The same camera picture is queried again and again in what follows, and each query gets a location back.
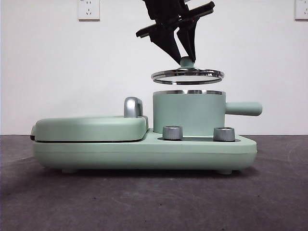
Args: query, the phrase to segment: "appliance base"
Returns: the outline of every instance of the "appliance base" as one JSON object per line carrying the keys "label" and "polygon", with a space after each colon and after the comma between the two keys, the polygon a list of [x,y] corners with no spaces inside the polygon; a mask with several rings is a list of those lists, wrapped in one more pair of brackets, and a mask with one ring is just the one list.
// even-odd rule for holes
{"label": "appliance base", "polygon": [[249,167],[257,143],[236,136],[236,142],[199,136],[186,141],[162,140],[149,129],[136,142],[34,142],[34,156],[49,168],[74,173],[79,169],[199,169],[231,174]]}

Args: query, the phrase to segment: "sandwich maker lid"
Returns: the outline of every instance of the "sandwich maker lid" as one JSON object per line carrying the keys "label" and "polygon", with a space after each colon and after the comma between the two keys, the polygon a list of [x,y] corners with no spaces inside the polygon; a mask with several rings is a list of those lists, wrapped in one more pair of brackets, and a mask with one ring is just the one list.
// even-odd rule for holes
{"label": "sandwich maker lid", "polygon": [[148,129],[148,118],[80,117],[39,120],[31,139],[42,142],[138,141]]}

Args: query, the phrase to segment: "silver knob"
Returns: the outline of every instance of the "silver knob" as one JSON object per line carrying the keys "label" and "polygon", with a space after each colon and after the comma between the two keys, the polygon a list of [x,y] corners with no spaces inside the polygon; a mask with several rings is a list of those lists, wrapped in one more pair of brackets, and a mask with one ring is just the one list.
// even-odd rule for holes
{"label": "silver knob", "polygon": [[137,97],[127,97],[124,101],[124,118],[137,118],[142,116],[142,101]]}
{"label": "silver knob", "polygon": [[183,139],[183,128],[181,126],[164,126],[163,139],[174,141]]}
{"label": "silver knob", "polygon": [[235,141],[234,128],[214,128],[213,140],[215,141]]}

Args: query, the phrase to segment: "dark gray mat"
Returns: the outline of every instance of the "dark gray mat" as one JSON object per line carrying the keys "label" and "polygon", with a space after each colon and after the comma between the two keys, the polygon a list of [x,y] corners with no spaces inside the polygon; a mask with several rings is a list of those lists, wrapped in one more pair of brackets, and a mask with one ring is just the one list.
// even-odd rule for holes
{"label": "dark gray mat", "polygon": [[308,230],[308,136],[247,136],[252,167],[81,171],[32,157],[28,136],[1,136],[1,230]]}

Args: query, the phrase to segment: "pot lid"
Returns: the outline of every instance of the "pot lid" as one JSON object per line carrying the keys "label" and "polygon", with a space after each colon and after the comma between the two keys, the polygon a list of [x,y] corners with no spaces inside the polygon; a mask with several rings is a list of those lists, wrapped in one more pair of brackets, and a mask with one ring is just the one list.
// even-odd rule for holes
{"label": "pot lid", "polygon": [[224,78],[224,73],[221,71],[194,67],[189,57],[182,57],[180,64],[181,67],[178,69],[152,74],[152,80],[162,84],[199,85],[217,83]]}

